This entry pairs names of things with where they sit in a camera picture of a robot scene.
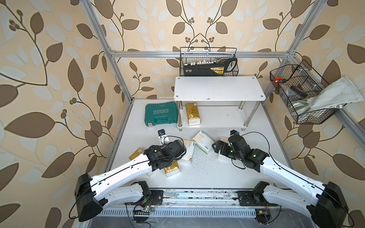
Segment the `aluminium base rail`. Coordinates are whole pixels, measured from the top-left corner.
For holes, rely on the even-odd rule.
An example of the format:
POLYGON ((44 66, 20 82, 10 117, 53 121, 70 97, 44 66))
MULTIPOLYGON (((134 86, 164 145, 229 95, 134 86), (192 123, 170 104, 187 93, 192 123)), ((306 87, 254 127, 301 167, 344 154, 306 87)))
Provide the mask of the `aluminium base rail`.
POLYGON ((281 205, 291 209, 304 209, 316 206, 321 191, 314 187, 301 195, 293 190, 285 190, 266 182, 254 189, 150 189, 134 184, 95 195, 104 203, 104 208, 140 206, 146 211, 157 208, 265 208, 281 205))

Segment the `black yellow tool box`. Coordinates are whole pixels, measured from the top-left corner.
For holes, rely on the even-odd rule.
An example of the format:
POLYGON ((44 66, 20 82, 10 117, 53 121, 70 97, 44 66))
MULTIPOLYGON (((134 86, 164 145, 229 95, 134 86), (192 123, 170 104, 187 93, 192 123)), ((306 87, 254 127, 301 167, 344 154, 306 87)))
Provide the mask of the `black yellow tool box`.
POLYGON ((235 77, 238 75, 238 59, 230 58, 214 62, 191 62, 183 65, 185 77, 235 77))

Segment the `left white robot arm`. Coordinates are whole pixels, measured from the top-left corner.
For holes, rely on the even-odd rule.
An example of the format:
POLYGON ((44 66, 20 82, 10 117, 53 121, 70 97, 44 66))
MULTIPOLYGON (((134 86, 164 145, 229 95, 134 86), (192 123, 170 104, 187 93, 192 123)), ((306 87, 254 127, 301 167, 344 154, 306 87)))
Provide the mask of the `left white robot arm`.
POLYGON ((164 169, 173 161, 186 154, 182 140, 152 145, 130 162, 109 172, 91 177, 89 174, 79 176, 74 191, 77 219, 80 222, 90 220, 100 214, 104 208, 116 204, 138 202, 150 196, 150 190, 143 181, 130 187, 124 184, 139 176, 164 169))

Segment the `white tissue pack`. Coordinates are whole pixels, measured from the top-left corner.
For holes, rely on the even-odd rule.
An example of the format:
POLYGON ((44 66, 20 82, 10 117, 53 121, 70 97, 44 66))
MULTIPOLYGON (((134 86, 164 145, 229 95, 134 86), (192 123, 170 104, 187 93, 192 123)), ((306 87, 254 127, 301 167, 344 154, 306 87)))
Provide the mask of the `white tissue pack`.
MULTIPOLYGON (((220 137, 220 141, 222 141, 224 143, 227 143, 227 144, 229 143, 228 138, 225 138, 225 137, 220 137)), ((220 153, 218 153, 217 159, 221 160, 221 161, 229 161, 230 160, 228 157, 225 157, 225 156, 221 155, 220 153)))
POLYGON ((206 154, 211 152, 213 148, 212 145, 215 143, 215 141, 203 131, 200 131, 196 136, 194 136, 193 141, 206 154))
POLYGON ((193 153, 195 149, 195 142, 191 140, 183 140, 186 147, 186 154, 179 160, 179 162, 191 164, 193 160, 193 153))

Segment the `white cloth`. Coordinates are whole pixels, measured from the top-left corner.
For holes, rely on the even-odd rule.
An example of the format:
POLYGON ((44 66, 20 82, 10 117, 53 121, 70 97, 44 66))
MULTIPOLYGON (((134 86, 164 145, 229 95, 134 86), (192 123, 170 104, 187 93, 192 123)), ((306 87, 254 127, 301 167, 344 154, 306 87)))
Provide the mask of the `white cloth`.
POLYGON ((308 99, 306 112, 335 108, 338 105, 364 100, 354 83, 347 76, 343 76, 328 85, 318 96, 308 99))

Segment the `green plastic tool case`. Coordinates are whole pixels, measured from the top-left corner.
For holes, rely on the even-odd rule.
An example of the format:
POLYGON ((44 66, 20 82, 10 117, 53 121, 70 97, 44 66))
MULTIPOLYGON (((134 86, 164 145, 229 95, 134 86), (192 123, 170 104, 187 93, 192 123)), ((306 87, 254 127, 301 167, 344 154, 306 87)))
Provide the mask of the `green plastic tool case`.
POLYGON ((178 108, 175 102, 147 104, 144 122, 146 126, 160 124, 176 124, 178 122, 178 108))

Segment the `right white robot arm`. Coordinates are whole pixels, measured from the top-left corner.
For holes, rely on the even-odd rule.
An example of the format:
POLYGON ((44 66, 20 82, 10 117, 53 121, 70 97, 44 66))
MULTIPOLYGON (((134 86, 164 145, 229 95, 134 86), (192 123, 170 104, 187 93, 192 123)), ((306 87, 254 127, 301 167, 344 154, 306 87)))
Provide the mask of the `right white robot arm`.
POLYGON ((290 188, 283 190, 260 181, 247 196, 249 202, 286 207, 311 218, 319 228, 344 227, 349 208, 335 183, 313 180, 279 163, 269 152, 250 148, 235 130, 231 131, 228 142, 217 141, 212 148, 215 153, 240 161, 246 168, 272 177, 290 188))

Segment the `white two-tier shelf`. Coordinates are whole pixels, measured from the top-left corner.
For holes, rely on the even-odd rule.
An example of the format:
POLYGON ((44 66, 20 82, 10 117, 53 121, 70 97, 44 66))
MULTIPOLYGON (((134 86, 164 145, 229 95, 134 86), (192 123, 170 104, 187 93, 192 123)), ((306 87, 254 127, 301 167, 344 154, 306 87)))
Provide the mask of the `white two-tier shelf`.
POLYGON ((177 77, 174 100, 179 130, 190 128, 185 105, 196 103, 201 117, 197 128, 244 131, 266 96, 255 76, 177 77))

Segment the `white tissue pack middle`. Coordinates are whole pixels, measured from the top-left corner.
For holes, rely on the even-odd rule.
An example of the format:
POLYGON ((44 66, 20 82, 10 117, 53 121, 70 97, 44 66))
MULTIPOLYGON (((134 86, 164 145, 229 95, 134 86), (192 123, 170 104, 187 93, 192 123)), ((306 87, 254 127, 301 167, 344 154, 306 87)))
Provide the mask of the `white tissue pack middle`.
POLYGON ((213 148, 212 145, 215 143, 215 141, 203 131, 200 131, 196 136, 194 136, 193 141, 206 154, 211 152, 213 148))

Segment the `white tissue pack left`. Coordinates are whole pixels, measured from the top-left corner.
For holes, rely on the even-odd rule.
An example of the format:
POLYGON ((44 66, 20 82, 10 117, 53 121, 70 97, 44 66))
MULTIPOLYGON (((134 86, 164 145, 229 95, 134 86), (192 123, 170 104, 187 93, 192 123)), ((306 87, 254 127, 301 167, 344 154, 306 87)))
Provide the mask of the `white tissue pack left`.
POLYGON ((179 162, 191 164, 193 160, 193 153, 195 149, 195 142, 191 140, 183 140, 186 147, 186 154, 179 160, 179 162))

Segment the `gold tissue pack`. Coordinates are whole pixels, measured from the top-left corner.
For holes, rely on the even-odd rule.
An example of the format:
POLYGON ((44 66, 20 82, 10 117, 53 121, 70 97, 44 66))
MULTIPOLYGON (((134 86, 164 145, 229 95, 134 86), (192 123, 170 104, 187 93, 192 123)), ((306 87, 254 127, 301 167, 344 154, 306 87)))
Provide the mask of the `gold tissue pack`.
POLYGON ((173 161, 172 164, 169 167, 164 168, 164 172, 166 177, 170 177, 173 175, 176 175, 177 173, 179 173, 180 167, 177 161, 173 161))
POLYGON ((130 156, 129 159, 130 160, 134 160, 135 158, 137 158, 139 155, 143 154, 144 150, 142 148, 138 148, 136 151, 134 151, 130 156))
POLYGON ((185 105, 185 108, 188 117, 188 125, 189 126, 200 125, 201 118, 197 103, 187 103, 185 105))

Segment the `white tissue pack right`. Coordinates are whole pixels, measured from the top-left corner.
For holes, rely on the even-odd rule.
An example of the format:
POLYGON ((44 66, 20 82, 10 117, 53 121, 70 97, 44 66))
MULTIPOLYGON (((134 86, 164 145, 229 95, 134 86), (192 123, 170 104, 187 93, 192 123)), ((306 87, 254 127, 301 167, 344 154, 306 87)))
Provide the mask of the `white tissue pack right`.
MULTIPOLYGON (((224 143, 227 143, 227 144, 229 143, 228 138, 225 138, 225 137, 220 137, 220 141, 222 141, 224 143)), ((217 159, 221 160, 221 161, 229 161, 230 160, 228 157, 225 157, 225 156, 221 155, 220 153, 218 153, 217 159)))

